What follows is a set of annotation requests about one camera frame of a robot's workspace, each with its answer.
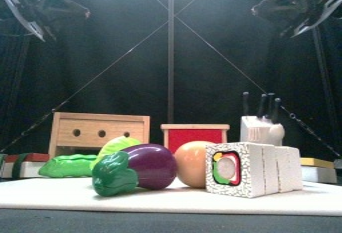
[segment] wooden toy box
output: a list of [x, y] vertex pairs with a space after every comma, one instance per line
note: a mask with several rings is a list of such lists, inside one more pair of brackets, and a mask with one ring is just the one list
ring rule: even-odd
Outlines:
[[75, 154], [78, 149], [99, 150], [125, 132], [149, 143], [150, 116], [55, 112], [50, 156]]

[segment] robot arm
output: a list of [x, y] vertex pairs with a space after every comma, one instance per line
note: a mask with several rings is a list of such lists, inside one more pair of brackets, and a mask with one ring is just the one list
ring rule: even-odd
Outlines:
[[317, 27], [341, 10], [342, 0], [264, 0], [253, 14], [281, 29], [281, 36], [295, 37]]

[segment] white knife block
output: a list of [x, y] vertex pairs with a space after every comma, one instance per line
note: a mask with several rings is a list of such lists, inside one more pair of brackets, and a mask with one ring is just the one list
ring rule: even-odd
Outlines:
[[257, 116], [241, 118], [241, 142], [253, 142], [283, 146], [285, 129], [283, 124], [273, 124], [272, 120]]

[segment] wooden box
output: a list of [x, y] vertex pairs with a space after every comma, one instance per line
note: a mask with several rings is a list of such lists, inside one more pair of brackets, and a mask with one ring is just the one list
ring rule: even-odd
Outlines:
[[226, 143], [229, 129], [226, 124], [164, 124], [165, 146], [176, 153], [192, 141]]
[[125, 132], [149, 143], [150, 116], [55, 112], [50, 156], [74, 154], [78, 149], [99, 150]]

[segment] red object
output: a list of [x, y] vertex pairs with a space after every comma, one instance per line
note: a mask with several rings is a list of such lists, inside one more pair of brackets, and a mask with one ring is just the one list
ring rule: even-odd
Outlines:
[[[14, 163], [18, 160], [19, 155], [9, 155], [6, 158], [7, 163]], [[27, 155], [25, 161], [30, 162], [47, 162], [50, 160], [50, 155], [43, 153], [31, 153]]]
[[169, 131], [169, 149], [173, 153], [188, 142], [222, 142], [222, 131], [216, 129], [174, 129]]

